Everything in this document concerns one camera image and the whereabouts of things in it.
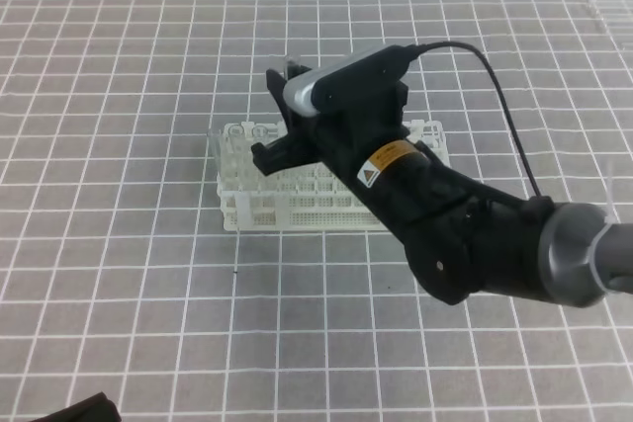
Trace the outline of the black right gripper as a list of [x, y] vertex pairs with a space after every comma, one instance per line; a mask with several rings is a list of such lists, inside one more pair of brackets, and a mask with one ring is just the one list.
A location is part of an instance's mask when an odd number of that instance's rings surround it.
[[408, 87], [402, 82], [341, 112], [303, 118], [284, 99], [284, 76], [269, 68], [265, 78], [287, 130], [266, 145], [266, 159], [260, 165], [266, 176], [322, 163], [336, 177], [349, 180], [373, 152], [407, 136], [403, 116]]

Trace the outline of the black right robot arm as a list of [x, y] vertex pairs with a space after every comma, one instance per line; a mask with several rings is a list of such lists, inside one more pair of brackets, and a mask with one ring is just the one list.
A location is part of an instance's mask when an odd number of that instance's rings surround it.
[[404, 246], [431, 296], [457, 304], [487, 292], [587, 307], [632, 290], [632, 227], [591, 204], [527, 200], [445, 166], [411, 142], [408, 89], [396, 83], [331, 115], [280, 108], [288, 132], [252, 148], [270, 175], [323, 164]]

